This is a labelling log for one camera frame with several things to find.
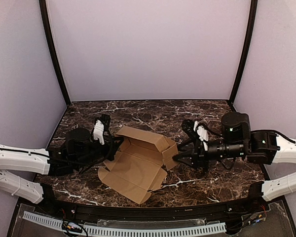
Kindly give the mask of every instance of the floor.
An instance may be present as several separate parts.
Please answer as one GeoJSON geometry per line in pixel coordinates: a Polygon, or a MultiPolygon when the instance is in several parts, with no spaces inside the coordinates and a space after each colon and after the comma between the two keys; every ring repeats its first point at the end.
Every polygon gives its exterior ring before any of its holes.
{"type": "MultiPolygon", "coordinates": [[[[91,130],[95,117],[101,114],[111,116],[110,130],[113,134],[127,125],[163,134],[180,143],[187,138],[181,130],[184,119],[203,120],[219,132],[221,117],[228,112],[230,107],[223,100],[74,102],[67,109],[49,147],[60,146],[66,132],[73,128],[91,130]]],[[[75,203],[114,207],[178,207],[245,198],[252,183],[264,180],[258,165],[242,160],[237,160],[231,171],[212,162],[206,174],[180,164],[168,171],[160,190],[153,192],[147,202],[138,205],[102,184],[97,175],[100,167],[104,166],[93,167],[83,175],[37,175],[35,181],[50,184],[57,199],[75,203]]]]}

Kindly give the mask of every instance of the white robot arm segment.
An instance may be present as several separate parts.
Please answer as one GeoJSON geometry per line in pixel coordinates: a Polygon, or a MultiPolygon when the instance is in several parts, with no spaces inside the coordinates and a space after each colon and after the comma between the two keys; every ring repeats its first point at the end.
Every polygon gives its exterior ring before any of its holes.
{"type": "Polygon", "coordinates": [[[0,170],[0,189],[35,204],[43,200],[43,188],[39,183],[25,180],[7,170],[0,170]]]}
{"type": "Polygon", "coordinates": [[[45,149],[32,150],[0,145],[0,169],[48,174],[50,168],[50,164],[47,162],[48,155],[49,153],[45,149]]]}
{"type": "Polygon", "coordinates": [[[276,152],[276,155],[272,163],[295,163],[296,164],[296,144],[286,140],[282,136],[276,137],[277,145],[280,150],[276,152]]]}
{"type": "Polygon", "coordinates": [[[296,172],[262,184],[262,198],[271,201],[281,195],[296,192],[296,172]]]}

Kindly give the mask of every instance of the black frame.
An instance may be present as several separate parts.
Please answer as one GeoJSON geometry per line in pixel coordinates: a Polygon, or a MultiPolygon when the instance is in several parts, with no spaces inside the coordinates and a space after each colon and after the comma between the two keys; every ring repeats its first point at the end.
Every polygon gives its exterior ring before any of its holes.
{"type": "MultiPolygon", "coordinates": [[[[48,17],[48,11],[47,11],[47,5],[46,5],[46,0],[39,0],[39,5],[40,5],[40,13],[42,17],[42,22],[44,25],[44,30],[45,30],[45,35],[46,35],[46,40],[49,48],[49,53],[50,57],[53,62],[54,70],[57,76],[57,80],[61,89],[61,92],[63,94],[64,100],[66,102],[67,107],[71,104],[71,100],[66,88],[66,84],[61,72],[59,60],[57,57],[56,49],[55,49],[55,44],[54,44],[54,39],[53,35],[51,32],[50,28],[50,22],[49,22],[49,17],[48,17]]],[[[247,25],[247,31],[246,31],[246,36],[245,36],[245,41],[243,44],[243,49],[240,57],[240,62],[237,70],[237,75],[233,84],[233,88],[231,91],[230,98],[227,100],[229,105],[233,105],[235,98],[237,96],[237,92],[239,89],[240,81],[242,78],[242,74],[245,68],[248,52],[249,52],[249,47],[250,47],[250,42],[251,42],[251,37],[253,33],[253,27],[255,23],[255,18],[256,18],[256,12],[257,12],[257,5],[258,5],[258,0],[251,0],[251,6],[250,6],[250,13],[249,13],[249,20],[248,20],[248,25],[247,25]]]]}
{"type": "Polygon", "coordinates": [[[53,62],[54,70],[56,73],[56,77],[57,77],[61,92],[63,94],[64,100],[68,107],[71,104],[71,101],[69,98],[69,94],[65,85],[64,77],[61,72],[57,53],[56,53],[54,39],[53,39],[53,35],[50,28],[49,18],[48,18],[46,0],[39,0],[39,7],[40,7],[41,19],[42,19],[44,30],[45,30],[45,36],[46,36],[46,40],[49,48],[50,57],[53,62]]]}
{"type": "Polygon", "coordinates": [[[258,0],[251,0],[251,6],[250,6],[250,13],[249,13],[249,20],[248,20],[248,25],[247,25],[247,31],[246,31],[246,36],[245,36],[245,41],[243,44],[243,49],[240,57],[240,62],[239,62],[239,67],[237,71],[237,75],[235,78],[235,82],[233,84],[233,88],[231,91],[231,95],[229,98],[229,103],[233,105],[237,92],[239,89],[240,81],[242,78],[242,74],[246,65],[247,61],[247,56],[249,52],[249,47],[251,43],[251,37],[252,37],[252,32],[253,32],[253,27],[255,24],[255,18],[256,18],[256,12],[257,12],[257,6],[258,6],[258,0]]]}
{"type": "MultiPolygon", "coordinates": [[[[41,17],[42,22],[45,30],[46,40],[50,52],[50,56],[53,62],[54,70],[57,76],[57,80],[62,92],[62,95],[64,97],[64,100],[67,105],[67,109],[69,105],[71,104],[71,100],[64,82],[64,78],[61,72],[60,64],[58,61],[55,44],[51,32],[48,12],[47,12],[47,5],[46,0],[39,0],[40,5],[40,11],[41,11],[41,17]]],[[[251,6],[250,6],[250,13],[249,13],[249,19],[248,19],[248,25],[247,25],[247,31],[245,36],[245,41],[243,45],[243,50],[237,70],[237,75],[234,81],[234,85],[232,88],[232,92],[230,95],[230,98],[227,101],[230,109],[232,111],[236,111],[235,107],[233,106],[233,103],[235,101],[239,85],[241,82],[241,78],[243,75],[246,59],[249,52],[250,42],[252,38],[253,33],[253,27],[255,22],[255,16],[257,11],[257,5],[258,0],[251,0],[251,6]]],[[[266,172],[266,169],[264,165],[261,165],[261,170],[264,174],[264,177],[266,180],[269,180],[269,176],[266,172]]],[[[288,208],[287,202],[285,197],[279,197],[276,200],[282,200],[284,203],[284,206],[286,208],[286,211],[288,213],[288,217],[291,223],[291,227],[293,229],[294,235],[296,236],[296,227],[293,222],[292,215],[290,213],[290,210],[288,208]]],[[[71,210],[75,210],[76,212],[73,214],[72,218],[78,220],[78,221],[96,221],[99,218],[106,218],[106,219],[123,219],[122,216],[133,216],[135,220],[173,220],[173,215],[175,214],[177,216],[176,220],[180,219],[191,219],[191,218],[199,218],[201,215],[202,217],[206,217],[207,221],[210,220],[221,220],[221,221],[232,221],[232,219],[236,220],[239,219],[239,216],[235,216],[233,218],[230,218],[228,215],[226,215],[226,211],[233,206],[243,205],[246,204],[247,200],[239,199],[239,200],[233,200],[223,203],[214,203],[214,204],[207,204],[207,205],[200,205],[200,206],[192,206],[192,207],[179,207],[179,208],[149,208],[149,209],[138,209],[138,208],[114,208],[114,207],[100,207],[100,206],[89,206],[89,205],[83,205],[83,204],[75,204],[70,202],[63,202],[62,203],[64,209],[67,213],[71,213],[71,210]]],[[[12,234],[16,214],[18,212],[19,206],[21,203],[24,204],[31,204],[27,200],[23,198],[19,198],[17,205],[14,210],[14,214],[12,217],[12,221],[10,223],[8,236],[12,234]]]]}

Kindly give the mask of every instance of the cardboard box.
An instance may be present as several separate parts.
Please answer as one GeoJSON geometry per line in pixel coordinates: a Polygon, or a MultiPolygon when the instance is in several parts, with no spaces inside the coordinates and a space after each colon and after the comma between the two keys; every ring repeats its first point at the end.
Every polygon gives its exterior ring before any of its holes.
{"type": "Polygon", "coordinates": [[[142,204],[151,196],[151,191],[161,188],[167,170],[177,165],[172,157],[178,154],[177,144],[170,138],[124,126],[117,133],[124,142],[114,161],[106,160],[106,168],[98,175],[102,183],[132,201],[142,204]]]}

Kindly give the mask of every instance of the wire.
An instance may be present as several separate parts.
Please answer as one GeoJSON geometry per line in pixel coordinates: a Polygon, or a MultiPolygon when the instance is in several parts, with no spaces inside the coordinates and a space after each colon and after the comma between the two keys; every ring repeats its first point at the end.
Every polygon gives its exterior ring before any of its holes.
{"type": "Polygon", "coordinates": [[[234,225],[234,226],[232,226],[232,227],[229,227],[227,230],[231,230],[231,231],[235,230],[235,229],[233,229],[234,227],[237,227],[237,226],[239,226],[240,224],[244,223],[245,221],[249,220],[249,219],[254,215],[254,213],[255,213],[256,211],[257,211],[257,210],[255,210],[254,212],[252,212],[247,218],[245,218],[245,219],[242,220],[241,222],[237,223],[236,225],[234,225]]]}
{"type": "Polygon", "coordinates": [[[276,130],[272,130],[272,129],[266,129],[266,130],[265,130],[265,129],[260,129],[260,130],[254,130],[254,131],[251,131],[251,132],[260,132],[260,131],[277,133],[278,135],[282,136],[282,137],[283,137],[284,139],[286,139],[287,141],[296,144],[296,141],[292,140],[291,138],[285,136],[283,133],[281,133],[281,132],[279,132],[279,131],[276,131],[276,130]]]}
{"type": "Polygon", "coordinates": [[[219,134],[219,133],[217,133],[217,132],[214,132],[213,130],[211,130],[211,129],[207,126],[207,124],[205,124],[205,123],[203,123],[203,122],[199,123],[198,126],[203,126],[203,127],[204,127],[207,131],[209,131],[210,133],[212,133],[212,134],[214,134],[214,135],[216,135],[216,136],[218,136],[218,137],[222,137],[221,134],[219,134]]]}
{"type": "Polygon", "coordinates": [[[263,205],[261,205],[261,207],[262,207],[262,209],[264,210],[265,217],[267,217],[265,207],[264,207],[263,205]]]}
{"type": "Polygon", "coordinates": [[[66,160],[66,159],[58,159],[55,157],[51,157],[45,154],[41,154],[41,153],[37,153],[37,152],[29,152],[29,151],[23,151],[23,150],[16,150],[16,149],[8,149],[8,148],[0,148],[0,151],[7,151],[7,152],[20,152],[20,153],[26,153],[26,154],[32,154],[32,155],[38,155],[38,156],[42,156],[42,157],[46,157],[49,158],[50,160],[56,160],[56,161],[60,161],[63,163],[72,163],[72,164],[79,164],[79,165],[90,165],[90,163],[82,163],[82,162],[78,162],[78,161],[73,161],[73,160],[66,160]]]}
{"type": "MultiPolygon", "coordinates": [[[[40,207],[40,206],[38,206],[38,205],[36,205],[36,207],[38,207],[40,210],[42,210],[45,214],[47,214],[47,215],[49,215],[49,216],[52,216],[52,217],[55,217],[55,218],[58,218],[58,217],[53,216],[52,214],[48,213],[47,211],[45,211],[42,207],[40,207]]],[[[79,226],[79,227],[84,231],[85,236],[86,236],[86,237],[89,237],[89,234],[88,234],[87,230],[86,230],[82,225],[80,225],[80,224],[78,224],[78,223],[76,223],[76,222],[74,222],[74,221],[71,221],[71,220],[66,219],[66,213],[65,213],[65,210],[64,210],[64,209],[61,209],[61,210],[62,210],[62,212],[63,212],[63,214],[64,214],[63,221],[67,221],[67,222],[71,222],[71,223],[76,224],[77,226],[79,226]]]]}

